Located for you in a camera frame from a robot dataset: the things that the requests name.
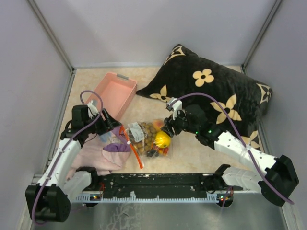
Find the yellow lemon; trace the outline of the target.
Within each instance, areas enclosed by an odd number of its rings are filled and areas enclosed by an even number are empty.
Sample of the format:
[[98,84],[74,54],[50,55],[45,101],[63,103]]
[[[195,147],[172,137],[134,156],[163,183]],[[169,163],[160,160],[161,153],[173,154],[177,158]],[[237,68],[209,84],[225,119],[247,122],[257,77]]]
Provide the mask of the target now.
[[159,148],[166,148],[171,143],[171,137],[164,131],[159,131],[156,133],[154,143]]

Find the red cherry sprig green leaves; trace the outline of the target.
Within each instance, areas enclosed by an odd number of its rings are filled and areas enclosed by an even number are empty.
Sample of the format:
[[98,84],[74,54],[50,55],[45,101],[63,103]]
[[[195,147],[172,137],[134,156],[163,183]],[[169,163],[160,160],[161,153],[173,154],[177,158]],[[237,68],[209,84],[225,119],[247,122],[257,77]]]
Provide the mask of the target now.
[[169,148],[168,147],[165,147],[165,148],[158,148],[157,149],[157,153],[159,155],[163,155],[163,156],[167,156],[168,155],[168,151],[169,151]]

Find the brown longan bunch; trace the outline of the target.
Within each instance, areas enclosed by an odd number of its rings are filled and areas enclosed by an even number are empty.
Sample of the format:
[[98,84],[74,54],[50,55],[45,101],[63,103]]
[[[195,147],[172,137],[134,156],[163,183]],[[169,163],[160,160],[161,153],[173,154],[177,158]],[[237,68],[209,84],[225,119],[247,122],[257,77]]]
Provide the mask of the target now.
[[138,142],[134,147],[140,155],[146,155],[154,148],[156,133],[157,130],[152,123],[137,123],[136,130],[132,134]]

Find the clear zip bag orange zipper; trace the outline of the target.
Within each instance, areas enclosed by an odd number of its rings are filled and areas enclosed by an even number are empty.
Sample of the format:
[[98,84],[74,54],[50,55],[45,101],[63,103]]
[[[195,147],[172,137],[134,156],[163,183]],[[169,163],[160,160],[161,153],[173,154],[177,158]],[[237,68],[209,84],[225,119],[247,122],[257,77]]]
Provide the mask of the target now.
[[162,119],[155,119],[151,122],[133,122],[119,128],[118,134],[131,148],[141,169],[147,158],[170,155],[171,137],[162,130],[163,126]]

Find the dark grape bunch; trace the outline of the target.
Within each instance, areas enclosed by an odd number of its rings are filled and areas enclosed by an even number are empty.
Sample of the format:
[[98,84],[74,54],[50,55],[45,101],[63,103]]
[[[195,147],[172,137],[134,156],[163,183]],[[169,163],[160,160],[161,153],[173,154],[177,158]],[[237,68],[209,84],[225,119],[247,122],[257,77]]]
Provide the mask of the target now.
[[126,134],[125,137],[126,137],[127,141],[130,141],[132,144],[138,143],[135,140],[135,138],[134,138],[134,136],[133,136],[133,134],[132,134],[132,132],[131,132],[131,130],[129,128],[125,129],[125,134]]

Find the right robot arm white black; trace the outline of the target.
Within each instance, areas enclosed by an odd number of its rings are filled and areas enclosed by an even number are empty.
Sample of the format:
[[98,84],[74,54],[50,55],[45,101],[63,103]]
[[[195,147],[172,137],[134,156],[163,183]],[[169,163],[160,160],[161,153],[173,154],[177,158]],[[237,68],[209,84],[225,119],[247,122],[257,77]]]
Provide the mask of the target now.
[[166,108],[172,114],[164,120],[162,130],[169,136],[179,135],[182,131],[192,133],[202,145],[224,153],[248,168],[221,165],[214,173],[217,188],[224,190],[234,186],[260,192],[279,207],[291,203],[289,196],[298,186],[299,179],[290,158],[285,155],[275,157],[246,144],[209,122],[196,104],[182,110],[181,102],[177,101],[168,103]]

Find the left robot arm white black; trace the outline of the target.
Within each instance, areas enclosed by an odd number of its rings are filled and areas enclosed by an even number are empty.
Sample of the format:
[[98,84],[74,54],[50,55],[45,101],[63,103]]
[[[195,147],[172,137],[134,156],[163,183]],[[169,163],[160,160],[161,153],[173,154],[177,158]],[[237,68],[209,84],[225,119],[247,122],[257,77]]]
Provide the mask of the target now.
[[121,123],[106,109],[97,110],[94,105],[76,105],[71,111],[71,121],[60,136],[60,142],[46,172],[35,185],[25,191],[27,207],[33,223],[65,222],[71,211],[71,204],[84,190],[96,189],[100,184],[94,167],[80,167],[67,181],[70,167],[80,153],[90,134],[103,135]]

